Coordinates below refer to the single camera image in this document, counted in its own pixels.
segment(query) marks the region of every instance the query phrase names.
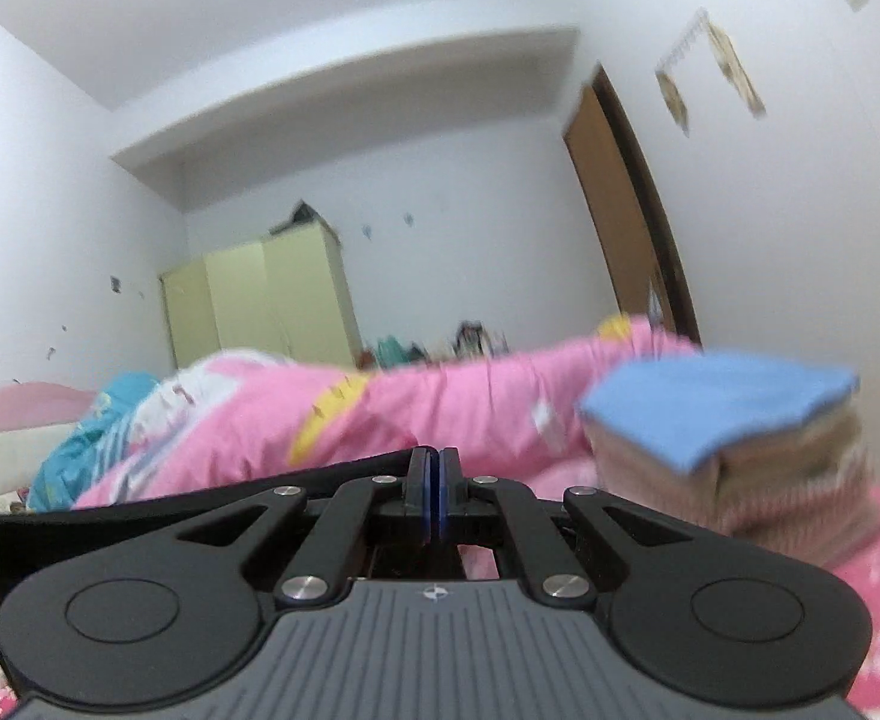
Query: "wooden door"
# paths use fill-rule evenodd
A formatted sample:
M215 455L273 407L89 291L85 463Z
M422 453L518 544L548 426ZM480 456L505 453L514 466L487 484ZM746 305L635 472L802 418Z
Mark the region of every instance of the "wooden door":
M217 351L220 337L203 260L163 274L160 281L177 367L187 367Z
M566 133L620 311L648 314L668 330L676 325L633 181L592 89Z

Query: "white wall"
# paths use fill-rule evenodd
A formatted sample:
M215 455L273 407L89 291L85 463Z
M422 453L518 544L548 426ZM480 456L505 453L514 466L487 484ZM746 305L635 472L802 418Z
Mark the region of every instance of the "white wall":
M859 13L843 0L570 1L585 44L567 101L602 61L705 342L856 365L880 459L880 0ZM750 117L701 37L674 74L686 138L654 67L698 7L731 36L768 115Z
M107 158L106 116L0 28L0 385L170 370L157 274L184 216Z
M354 119L371 123L355 115L341 122ZM285 146L307 132L246 141L187 164L187 202L220 200L187 214L193 254L260 236L304 199L342 239L367 343L389 334L433 343L462 319L479 319L505 332L513 348L528 349L588 333L615 310L552 119L446 129L283 172ZM251 176L254 185L243 186Z

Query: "stack of cloth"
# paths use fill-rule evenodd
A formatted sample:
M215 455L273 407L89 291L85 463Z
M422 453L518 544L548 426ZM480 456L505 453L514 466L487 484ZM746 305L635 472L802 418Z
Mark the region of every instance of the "stack of cloth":
M857 377L731 352L627 362L582 399L610 493L835 565L880 530Z

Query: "wardrobe door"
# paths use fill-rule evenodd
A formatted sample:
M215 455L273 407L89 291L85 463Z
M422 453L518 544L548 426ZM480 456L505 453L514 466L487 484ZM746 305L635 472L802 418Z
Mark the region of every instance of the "wardrobe door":
M270 308L261 243L216 251L203 261L220 346L288 354L283 332Z
M350 346L350 357L353 360L359 360L363 353L363 341L360 338L360 328L356 323L356 314L353 312L353 298L350 296L350 286L347 285L347 271L343 267L340 242L323 225L320 225L320 233L323 236L323 245L326 247L326 261L333 280L333 292L336 294L336 302L340 307L340 317L343 320L344 332L347 334L347 344Z
M321 224L302 225L263 244L271 303L297 362L355 367Z
M220 348L206 266L197 260L163 274L160 281L173 355L177 367L184 368Z

